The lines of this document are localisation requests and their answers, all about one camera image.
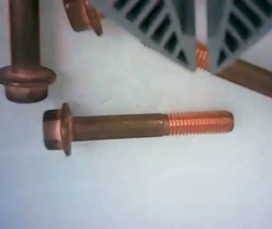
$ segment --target shiny copper thread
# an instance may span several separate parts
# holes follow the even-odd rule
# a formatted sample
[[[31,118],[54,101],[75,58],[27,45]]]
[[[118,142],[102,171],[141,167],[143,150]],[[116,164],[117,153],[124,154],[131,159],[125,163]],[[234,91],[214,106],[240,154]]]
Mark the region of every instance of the shiny copper thread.
[[[168,114],[170,135],[222,134],[233,130],[230,112]]]
[[[206,46],[203,44],[198,44],[197,46],[198,68],[208,71],[208,59],[209,55]]]

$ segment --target copper-plated bolt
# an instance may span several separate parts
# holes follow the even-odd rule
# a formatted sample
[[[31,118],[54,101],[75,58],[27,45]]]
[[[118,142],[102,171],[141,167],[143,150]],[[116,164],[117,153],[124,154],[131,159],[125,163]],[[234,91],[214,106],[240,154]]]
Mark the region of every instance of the copper-plated bolt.
[[[98,12],[88,0],[63,0],[71,27],[75,31],[94,30],[101,36],[103,14]]]
[[[198,68],[208,70],[208,55],[206,46],[199,44],[197,48]],[[237,60],[216,75],[272,98],[272,72],[247,61]]]
[[[9,0],[11,65],[0,68],[0,83],[16,103],[46,98],[55,73],[40,65],[39,0]]]
[[[221,134],[232,131],[233,125],[228,111],[72,117],[64,103],[60,110],[45,112],[43,136],[47,149],[63,150],[69,156],[75,141]]]

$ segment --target gray plastic part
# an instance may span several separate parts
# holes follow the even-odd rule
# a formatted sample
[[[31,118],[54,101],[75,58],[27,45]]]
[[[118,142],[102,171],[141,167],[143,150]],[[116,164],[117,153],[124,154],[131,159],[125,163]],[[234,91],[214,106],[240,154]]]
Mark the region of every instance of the gray plastic part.
[[[196,32],[193,0],[91,0],[145,46],[195,70]]]
[[[207,0],[209,70],[218,73],[272,29],[272,0]]]

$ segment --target white surface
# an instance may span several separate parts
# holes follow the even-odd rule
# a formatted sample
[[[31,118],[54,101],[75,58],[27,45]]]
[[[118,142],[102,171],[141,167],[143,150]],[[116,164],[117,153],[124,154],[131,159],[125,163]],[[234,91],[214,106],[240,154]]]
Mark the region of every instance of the white surface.
[[[42,1],[42,62],[58,74],[48,99],[14,104],[0,85],[0,229],[270,229],[272,99],[144,48],[111,21],[75,33],[58,0]],[[0,0],[0,66],[9,63]],[[245,55],[272,69],[272,33]],[[73,144],[45,150],[42,114],[229,110],[227,135]]]

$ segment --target hex head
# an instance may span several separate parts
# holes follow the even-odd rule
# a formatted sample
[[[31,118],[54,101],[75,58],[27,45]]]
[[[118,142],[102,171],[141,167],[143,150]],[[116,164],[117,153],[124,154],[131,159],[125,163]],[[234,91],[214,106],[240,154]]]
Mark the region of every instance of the hex head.
[[[49,110],[44,113],[43,138],[47,149],[63,150],[66,156],[71,155],[73,124],[67,103],[64,103],[60,110]]]
[[[48,95],[48,86],[42,87],[11,87],[5,86],[7,99],[19,104],[30,104],[44,100]]]
[[[56,74],[49,68],[0,68],[0,84],[4,85],[7,99],[15,103],[35,103],[48,95],[48,85]]]
[[[94,30],[98,36],[103,33],[99,13],[87,0],[63,0],[64,8],[74,31]]]

